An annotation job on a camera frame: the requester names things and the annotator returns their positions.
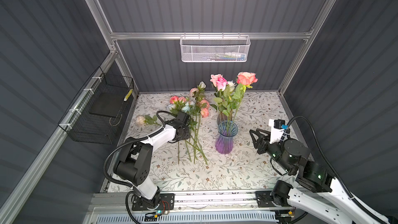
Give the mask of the light pink rose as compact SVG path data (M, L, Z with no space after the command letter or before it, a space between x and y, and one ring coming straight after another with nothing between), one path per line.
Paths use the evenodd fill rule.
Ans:
M218 78L218 75L220 75L220 74L216 74L216 75L211 75L211 76L210 76L210 77L211 77L210 81L212 82L214 88L216 89L215 97L221 99L221 100L215 100L216 105L217 105L217 110L218 110L218 107L219 107L219 103L222 105L222 97L218 97L218 94L217 94L216 80L217 80L217 78Z

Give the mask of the red glass vase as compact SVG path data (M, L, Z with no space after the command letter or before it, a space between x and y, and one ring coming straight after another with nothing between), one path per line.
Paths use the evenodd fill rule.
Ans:
M225 115L225 114L222 113L222 112L219 112L219 113L218 113L218 116L217 116L217 125L219 125L219 124L221 124L222 122L227 121L227 120L228 120L228 116L227 116L227 115Z

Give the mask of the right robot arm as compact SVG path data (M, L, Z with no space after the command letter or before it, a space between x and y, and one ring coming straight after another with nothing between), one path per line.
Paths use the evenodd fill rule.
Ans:
M286 171L295 176L303 188L326 199L324 203L278 180L268 196L267 204L299 208L328 224L396 224L397 218L385 216L364 204L355 196L349 196L334 173L310 161L309 149L296 139L272 142L272 132L250 130L254 148L259 154L267 153Z

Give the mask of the coral pink rose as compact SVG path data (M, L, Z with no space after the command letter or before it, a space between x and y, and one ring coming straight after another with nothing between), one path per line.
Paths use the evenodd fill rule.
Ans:
M244 98L245 92L248 88L252 88L252 84L256 83L258 79L256 78L255 73L250 72L239 72L237 75L237 87L234 92L234 99L236 101L236 109L233 115L233 121L236 118L236 115L239 111L240 105Z

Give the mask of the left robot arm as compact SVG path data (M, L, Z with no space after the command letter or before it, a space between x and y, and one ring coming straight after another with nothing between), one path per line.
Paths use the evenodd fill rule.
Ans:
M143 206L149 209L156 208L160 202L160 189L149 177L153 152L166 143L190 138L189 114L158 111L156 116L162 122L158 130L142 138L128 138L111 153L119 153L113 168L113 173L120 177L119 180L107 173L107 162L104 163L106 178L115 184L132 188Z

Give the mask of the pale pink rose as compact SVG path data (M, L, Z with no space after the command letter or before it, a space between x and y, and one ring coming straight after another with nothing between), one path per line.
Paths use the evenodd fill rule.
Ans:
M141 140L141 143L145 145L152 146L152 153L157 151L166 143L171 141L178 142L177 138L177 130L179 129L180 122L176 119L164 120L159 114L164 113L176 117L170 112L167 111L159 111L153 117L146 115L146 116L138 116L136 122L139 124L149 124L149 125L157 125L157 129L150 134L145 135Z

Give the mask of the magenta pink rose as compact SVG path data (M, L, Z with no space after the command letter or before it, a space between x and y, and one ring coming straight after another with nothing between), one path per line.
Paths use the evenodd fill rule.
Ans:
M222 93L227 87L227 82L228 81L222 75L218 75L216 80L218 97L222 97ZM219 103L218 112L222 112L221 107L222 105Z

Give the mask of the blue purple glass vase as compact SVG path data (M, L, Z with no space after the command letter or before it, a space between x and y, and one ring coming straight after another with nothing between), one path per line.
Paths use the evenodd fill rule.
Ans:
M231 153L234 146L234 137L238 134L238 126L232 120L226 120L218 125L219 137L216 140L215 148L220 154Z

